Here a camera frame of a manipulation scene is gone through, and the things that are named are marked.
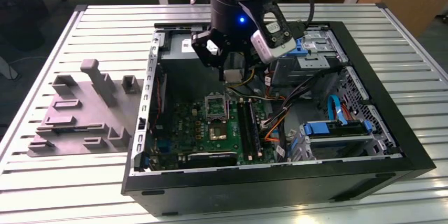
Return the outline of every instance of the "motherboard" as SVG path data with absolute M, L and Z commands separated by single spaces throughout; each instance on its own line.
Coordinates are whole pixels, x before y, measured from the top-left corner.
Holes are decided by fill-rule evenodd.
M 203 100 L 174 104 L 170 132 L 155 140 L 159 170 L 273 163 L 273 145 L 262 143 L 261 100 Z

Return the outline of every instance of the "slotted metal surface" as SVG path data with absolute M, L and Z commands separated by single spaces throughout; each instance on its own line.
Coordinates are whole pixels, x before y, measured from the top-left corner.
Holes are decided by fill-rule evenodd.
M 282 5 L 305 19 L 306 5 Z M 448 219 L 448 85 L 445 73 L 387 10 L 374 5 L 317 5 L 314 20 L 342 21 L 437 169 L 359 201 L 155 219 L 119 195 L 125 153 L 26 156 L 57 74 L 95 58 L 111 79 L 143 76 L 154 23 L 206 22 L 206 6 L 89 6 L 74 12 L 0 144 L 0 223 L 403 223 Z

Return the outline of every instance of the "gray floor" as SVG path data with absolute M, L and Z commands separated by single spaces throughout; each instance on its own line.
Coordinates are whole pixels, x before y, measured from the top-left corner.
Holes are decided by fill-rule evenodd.
M 173 4 L 186 4 L 189 0 L 169 0 Z M 65 23 L 77 4 L 119 5 L 119 4 L 157 4 L 157 0 L 43 0 L 49 9 L 49 17 L 39 23 L 39 31 L 45 37 L 45 44 L 30 52 L 19 52 L 9 46 L 0 37 L 1 57 L 11 62 L 23 57 L 46 57 L 63 29 Z M 442 69 L 448 71 L 448 25 L 434 19 L 425 33 L 418 38 L 419 43 L 433 56 Z M 0 137 L 5 132 L 2 124 L 9 124 L 26 96 L 34 78 L 39 72 L 45 59 L 34 58 L 18 61 L 11 66 L 19 73 L 17 81 L 9 81 L 0 76 Z

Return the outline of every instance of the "green circuit board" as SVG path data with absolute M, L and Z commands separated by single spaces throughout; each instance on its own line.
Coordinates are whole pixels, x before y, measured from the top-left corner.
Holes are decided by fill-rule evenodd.
M 209 122 L 205 115 L 205 102 L 177 103 L 170 124 L 170 137 L 162 141 L 167 146 L 159 163 L 163 169 L 175 169 L 178 156 L 197 152 L 234 152 L 237 153 L 237 165 L 271 163 L 274 160 L 271 148 L 262 149 L 262 157 L 251 161 L 243 158 L 235 101 L 229 101 L 227 108 L 222 108 L 218 102 L 211 102 L 207 112 L 217 114 L 227 111 L 225 123 Z M 261 101 L 251 103 L 255 120 L 265 120 L 265 112 Z

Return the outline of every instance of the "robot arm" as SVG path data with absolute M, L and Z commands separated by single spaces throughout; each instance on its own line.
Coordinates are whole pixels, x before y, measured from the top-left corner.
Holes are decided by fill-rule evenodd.
M 269 63 L 295 48 L 295 39 L 303 36 L 305 24 L 287 22 L 275 0 L 210 0 L 211 22 L 207 31 L 191 34 L 191 47 L 207 67 L 222 71 L 227 56 L 237 52 L 243 56 L 243 69 Z M 265 14 L 273 14 L 274 22 L 265 24 Z M 215 54 L 206 49 L 210 40 Z

